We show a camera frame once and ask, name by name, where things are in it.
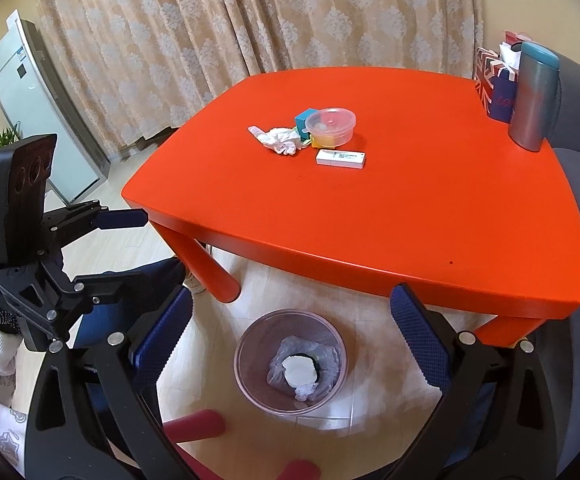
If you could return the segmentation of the clear lidded plastic container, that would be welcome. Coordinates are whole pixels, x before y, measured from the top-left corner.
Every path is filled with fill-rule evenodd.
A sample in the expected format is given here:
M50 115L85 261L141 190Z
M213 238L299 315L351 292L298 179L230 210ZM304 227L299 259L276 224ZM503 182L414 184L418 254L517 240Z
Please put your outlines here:
M325 148L338 148L352 140L356 115L342 107L323 108L308 118L306 125L310 134L326 138Z

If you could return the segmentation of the white small carton box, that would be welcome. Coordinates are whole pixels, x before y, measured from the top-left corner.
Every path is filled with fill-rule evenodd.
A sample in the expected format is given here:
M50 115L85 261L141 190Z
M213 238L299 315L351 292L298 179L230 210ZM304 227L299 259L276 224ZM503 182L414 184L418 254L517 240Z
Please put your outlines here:
M322 148L316 155L316 162L320 166L363 169L366 154L363 152L325 150Z

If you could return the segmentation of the blue toy block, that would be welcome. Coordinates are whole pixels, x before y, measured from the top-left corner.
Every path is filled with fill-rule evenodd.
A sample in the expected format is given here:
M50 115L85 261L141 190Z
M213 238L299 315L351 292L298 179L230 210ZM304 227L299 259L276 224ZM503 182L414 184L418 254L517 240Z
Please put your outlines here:
M294 117L295 128L302 142L308 140L311 136L306 125L307 119L317 113L318 110L315 108L307 108L307 110L303 110L302 113L299 113Z

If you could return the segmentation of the pink storage box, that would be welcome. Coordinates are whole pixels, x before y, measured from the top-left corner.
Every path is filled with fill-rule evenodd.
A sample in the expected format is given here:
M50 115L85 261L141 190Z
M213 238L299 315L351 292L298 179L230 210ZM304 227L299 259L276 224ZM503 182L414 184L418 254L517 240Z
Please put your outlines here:
M531 41L529 36L521 34L521 32L513 32L512 30L506 30L505 32L505 42L513 47L515 44L522 44L524 41Z

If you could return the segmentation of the green potted plant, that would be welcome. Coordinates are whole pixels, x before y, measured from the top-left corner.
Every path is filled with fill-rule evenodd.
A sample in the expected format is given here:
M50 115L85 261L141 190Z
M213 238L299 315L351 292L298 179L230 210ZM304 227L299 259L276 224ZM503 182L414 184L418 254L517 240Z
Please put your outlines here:
M5 148L8 145L20 141L22 137L19 125L5 127L0 130L0 148Z

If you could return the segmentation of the union jack tissue box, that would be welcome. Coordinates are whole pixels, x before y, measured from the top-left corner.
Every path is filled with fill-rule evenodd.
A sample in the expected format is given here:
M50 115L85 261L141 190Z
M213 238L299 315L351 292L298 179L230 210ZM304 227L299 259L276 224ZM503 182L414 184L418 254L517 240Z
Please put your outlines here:
M476 50L476 93L489 118L509 124L517 95L517 71L488 49Z

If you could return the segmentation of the white tissue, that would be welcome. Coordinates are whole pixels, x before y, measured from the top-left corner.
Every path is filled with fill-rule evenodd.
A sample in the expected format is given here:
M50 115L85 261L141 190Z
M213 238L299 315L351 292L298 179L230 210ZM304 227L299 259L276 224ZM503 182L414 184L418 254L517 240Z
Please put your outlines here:
M272 128L264 131L256 126L250 126L247 131L265 148L272 150L278 155L293 156L298 151L307 148L311 143L308 139L302 139L295 127Z

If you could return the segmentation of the clear trash bin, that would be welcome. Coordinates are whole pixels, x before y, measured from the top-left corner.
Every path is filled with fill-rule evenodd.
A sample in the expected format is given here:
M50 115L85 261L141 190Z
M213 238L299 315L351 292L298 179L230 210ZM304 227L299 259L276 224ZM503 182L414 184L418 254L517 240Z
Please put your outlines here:
M344 340L323 316L276 310L242 334L233 358L241 392L262 411L299 416L322 408L347 374Z

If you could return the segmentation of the yellow toy block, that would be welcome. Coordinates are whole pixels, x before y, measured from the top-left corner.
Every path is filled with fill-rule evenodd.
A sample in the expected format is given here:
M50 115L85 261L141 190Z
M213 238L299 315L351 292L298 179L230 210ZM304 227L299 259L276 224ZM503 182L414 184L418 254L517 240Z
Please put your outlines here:
M316 136L314 133L311 134L311 146L313 148L325 148L326 138L324 136Z

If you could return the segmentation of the red table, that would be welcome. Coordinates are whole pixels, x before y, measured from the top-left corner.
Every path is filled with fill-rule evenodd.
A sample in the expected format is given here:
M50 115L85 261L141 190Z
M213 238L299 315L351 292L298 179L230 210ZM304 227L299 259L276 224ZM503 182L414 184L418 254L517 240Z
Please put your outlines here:
M283 156L250 126L290 125L340 106L363 169L320 166L313 148ZM508 346L580 305L580 262L560 284L580 219L554 151L523 150L486 116L471 80L379 67L252 76L207 104L129 179L171 249L218 300L240 286L214 246L314 280L389 295L409 285L425 304L486 313L478 331Z

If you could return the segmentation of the white air conditioner unit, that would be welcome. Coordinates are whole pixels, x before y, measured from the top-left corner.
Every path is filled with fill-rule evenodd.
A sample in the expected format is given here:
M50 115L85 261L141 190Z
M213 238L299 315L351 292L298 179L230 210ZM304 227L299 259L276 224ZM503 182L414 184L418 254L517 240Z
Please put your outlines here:
M0 107L27 138L58 136L50 183L64 203L74 203L101 184L111 162L78 112L37 26L13 11L0 39Z

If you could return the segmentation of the beige patterned curtain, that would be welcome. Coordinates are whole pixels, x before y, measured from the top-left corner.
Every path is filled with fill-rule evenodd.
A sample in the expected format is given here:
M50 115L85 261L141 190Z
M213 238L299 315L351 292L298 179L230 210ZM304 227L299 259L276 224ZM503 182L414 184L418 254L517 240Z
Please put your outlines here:
M482 0L38 0L104 151L187 122L244 78L387 66L471 77Z

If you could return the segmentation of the grey thermos blue lid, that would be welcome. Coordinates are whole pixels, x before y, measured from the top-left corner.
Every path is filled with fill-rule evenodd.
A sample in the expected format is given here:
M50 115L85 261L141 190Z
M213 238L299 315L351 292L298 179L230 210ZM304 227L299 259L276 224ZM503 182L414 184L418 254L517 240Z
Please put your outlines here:
M533 41L520 42L517 50L520 52L517 94L508 133L521 148L538 152L552 124L560 59Z

